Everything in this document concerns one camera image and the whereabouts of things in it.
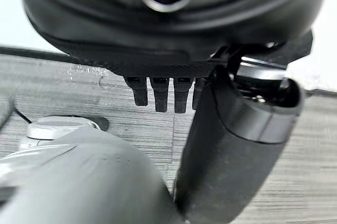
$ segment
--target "white plastic part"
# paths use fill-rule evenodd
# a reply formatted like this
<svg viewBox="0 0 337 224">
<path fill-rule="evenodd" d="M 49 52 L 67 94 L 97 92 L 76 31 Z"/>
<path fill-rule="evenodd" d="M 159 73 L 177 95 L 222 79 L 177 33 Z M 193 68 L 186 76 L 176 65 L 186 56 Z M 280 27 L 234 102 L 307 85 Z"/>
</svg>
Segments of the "white plastic part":
<svg viewBox="0 0 337 224">
<path fill-rule="evenodd" d="M 68 116 L 49 116 L 28 125 L 27 137 L 37 140 L 55 140 L 79 128 L 100 127 L 93 121 Z"/>
</svg>

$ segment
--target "black plastic housing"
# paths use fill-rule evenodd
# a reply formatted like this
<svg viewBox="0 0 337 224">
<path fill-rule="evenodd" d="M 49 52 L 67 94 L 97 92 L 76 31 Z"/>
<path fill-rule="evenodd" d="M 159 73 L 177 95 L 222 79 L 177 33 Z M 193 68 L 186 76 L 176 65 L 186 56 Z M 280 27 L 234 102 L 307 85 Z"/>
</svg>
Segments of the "black plastic housing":
<svg viewBox="0 0 337 224">
<path fill-rule="evenodd" d="M 311 28 L 321 3 L 231 0 L 163 14 L 109 0 L 24 0 L 35 28 L 66 53 L 102 63 L 155 65 L 207 61 L 233 43 L 286 42 Z"/>
</svg>

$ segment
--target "black rubber tab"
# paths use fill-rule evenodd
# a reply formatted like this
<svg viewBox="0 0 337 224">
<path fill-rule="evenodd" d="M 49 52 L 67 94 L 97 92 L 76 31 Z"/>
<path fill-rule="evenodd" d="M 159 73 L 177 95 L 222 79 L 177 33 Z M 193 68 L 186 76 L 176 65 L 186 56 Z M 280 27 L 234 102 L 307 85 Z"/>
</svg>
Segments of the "black rubber tab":
<svg viewBox="0 0 337 224">
<path fill-rule="evenodd" d="M 206 83 L 206 79 L 205 78 L 196 78 L 195 79 L 195 83 L 194 83 L 194 91 L 193 91 L 193 102 L 192 102 L 192 109 L 196 110 L 198 103 L 199 103 L 199 99 L 202 93 L 202 90 L 205 86 Z"/>
<path fill-rule="evenodd" d="M 193 78 L 178 77 L 173 81 L 174 84 L 174 111 L 175 113 L 185 113 L 187 97 L 192 87 Z"/>
<path fill-rule="evenodd" d="M 147 84 L 145 77 L 125 77 L 127 86 L 133 91 L 135 104 L 137 106 L 147 106 Z"/>
<path fill-rule="evenodd" d="M 156 112 L 167 112 L 167 96 L 169 94 L 170 79 L 165 77 L 150 78 L 153 88 Z"/>
</svg>

